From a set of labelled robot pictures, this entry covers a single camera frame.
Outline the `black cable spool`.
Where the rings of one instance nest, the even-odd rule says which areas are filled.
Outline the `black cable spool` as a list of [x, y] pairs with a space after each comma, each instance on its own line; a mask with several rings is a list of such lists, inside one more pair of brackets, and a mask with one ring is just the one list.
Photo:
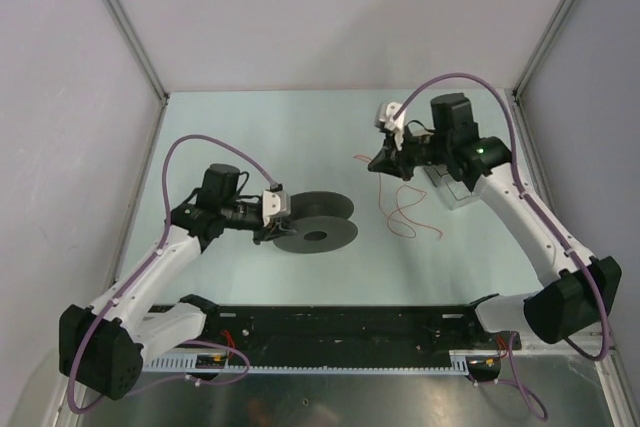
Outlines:
[[309, 191], [291, 197], [289, 233], [273, 241], [285, 252], [316, 254], [338, 250], [353, 242], [358, 227], [350, 218], [353, 202], [330, 191]]

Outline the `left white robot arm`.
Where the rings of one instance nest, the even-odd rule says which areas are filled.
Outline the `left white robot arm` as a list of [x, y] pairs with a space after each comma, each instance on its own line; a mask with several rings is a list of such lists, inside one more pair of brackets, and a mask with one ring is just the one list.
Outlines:
[[227, 230], [249, 231], [255, 243], [287, 233], [291, 199], [279, 184], [252, 198], [241, 194], [242, 171], [212, 164], [202, 183], [170, 210], [162, 234], [146, 257], [87, 307], [69, 306], [59, 320], [59, 370], [75, 386], [111, 400], [128, 394], [143, 368], [173, 348], [195, 342], [207, 347], [221, 334], [208, 314], [212, 303], [198, 296], [150, 315], [161, 291]]

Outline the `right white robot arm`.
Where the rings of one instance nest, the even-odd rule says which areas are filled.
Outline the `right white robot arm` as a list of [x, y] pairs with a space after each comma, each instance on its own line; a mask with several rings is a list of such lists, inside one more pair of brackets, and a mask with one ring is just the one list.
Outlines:
[[381, 105], [375, 125], [385, 140], [369, 171], [409, 180], [416, 168], [445, 168], [499, 217], [542, 286], [521, 297], [498, 295], [479, 302], [476, 314], [461, 323], [463, 340], [484, 348], [498, 331], [527, 330], [556, 344], [609, 314], [622, 277], [618, 262], [597, 258], [569, 234], [524, 184], [504, 142], [480, 135], [464, 94], [435, 97], [431, 112], [433, 128], [415, 134], [401, 104]]

